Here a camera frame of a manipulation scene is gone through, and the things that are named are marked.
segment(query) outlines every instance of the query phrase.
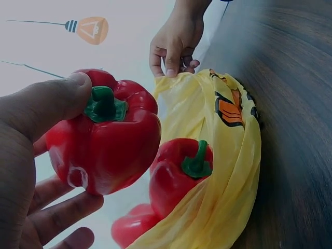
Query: wooden table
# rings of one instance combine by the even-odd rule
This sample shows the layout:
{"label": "wooden table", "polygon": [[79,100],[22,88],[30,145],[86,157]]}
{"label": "wooden table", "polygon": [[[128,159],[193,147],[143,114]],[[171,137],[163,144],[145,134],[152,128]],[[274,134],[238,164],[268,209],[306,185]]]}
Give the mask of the wooden table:
{"label": "wooden table", "polygon": [[332,248],[332,1],[234,0],[202,67],[239,79],[263,122],[257,199],[233,248]]}

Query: red bell pepper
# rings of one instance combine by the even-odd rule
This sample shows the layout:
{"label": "red bell pepper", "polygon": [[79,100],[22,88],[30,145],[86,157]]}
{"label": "red bell pepper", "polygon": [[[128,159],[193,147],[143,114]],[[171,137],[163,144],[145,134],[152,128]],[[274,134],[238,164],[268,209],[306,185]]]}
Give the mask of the red bell pepper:
{"label": "red bell pepper", "polygon": [[59,178],[95,195],[133,184],[158,151],[161,126],[153,96],[130,80],[116,81],[103,70],[79,70],[92,81],[83,114],[61,121],[46,133]]}
{"label": "red bell pepper", "polygon": [[159,147],[150,167],[151,206],[166,218],[197,184],[212,173],[213,154],[206,141],[174,139]]}
{"label": "red bell pepper", "polygon": [[160,219],[151,205],[140,204],[113,223],[112,238],[121,249],[125,249],[158,222]]}

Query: yellow plastic bag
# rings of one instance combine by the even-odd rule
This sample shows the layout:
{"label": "yellow plastic bag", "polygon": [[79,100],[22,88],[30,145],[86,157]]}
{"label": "yellow plastic bag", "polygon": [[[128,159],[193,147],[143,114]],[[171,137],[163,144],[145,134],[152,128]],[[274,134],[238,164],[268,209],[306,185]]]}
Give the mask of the yellow plastic bag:
{"label": "yellow plastic bag", "polygon": [[261,139],[255,104],[233,77],[213,70],[159,77],[155,97],[167,107],[162,143],[177,137],[206,140],[213,172],[128,248],[230,248],[256,198]]}

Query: pepper stem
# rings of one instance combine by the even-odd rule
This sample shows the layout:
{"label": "pepper stem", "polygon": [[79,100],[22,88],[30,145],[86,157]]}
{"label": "pepper stem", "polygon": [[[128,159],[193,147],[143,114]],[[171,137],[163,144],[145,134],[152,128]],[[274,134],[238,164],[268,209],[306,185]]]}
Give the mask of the pepper stem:
{"label": "pepper stem", "polygon": [[96,123],[123,121],[128,110],[126,101],[114,97],[113,90],[107,86],[92,87],[91,97],[84,113]]}
{"label": "pepper stem", "polygon": [[198,151],[194,158],[185,157],[181,164],[183,172],[194,179],[200,179],[212,174],[210,163],[205,161],[208,143],[205,140],[198,142]]}

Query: wall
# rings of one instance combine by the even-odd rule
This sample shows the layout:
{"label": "wall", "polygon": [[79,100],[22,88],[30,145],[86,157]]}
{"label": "wall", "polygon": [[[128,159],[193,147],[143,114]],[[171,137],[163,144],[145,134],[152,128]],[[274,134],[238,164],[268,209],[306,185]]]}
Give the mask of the wall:
{"label": "wall", "polygon": [[[7,1],[0,9],[0,60],[26,64],[59,76],[67,76],[78,68],[97,67],[111,72],[116,79],[132,79],[153,91],[154,78],[149,70],[149,43],[172,11],[174,0],[116,0],[116,1]],[[219,24],[226,3],[214,1],[205,19],[205,31],[195,57],[203,59]],[[4,22],[4,20],[33,20],[65,24],[68,20],[104,17],[109,30],[106,40],[94,46],[63,25]],[[7,95],[38,81],[54,77],[24,65],[0,62],[1,95]],[[37,181],[53,174],[47,154],[36,158]],[[92,248],[117,248],[110,237],[112,221],[124,215],[136,204],[148,201],[148,175],[131,187],[105,197],[103,208],[83,219],[51,241],[58,243],[80,226],[95,233]],[[56,203],[68,199],[82,189],[75,189]]]}

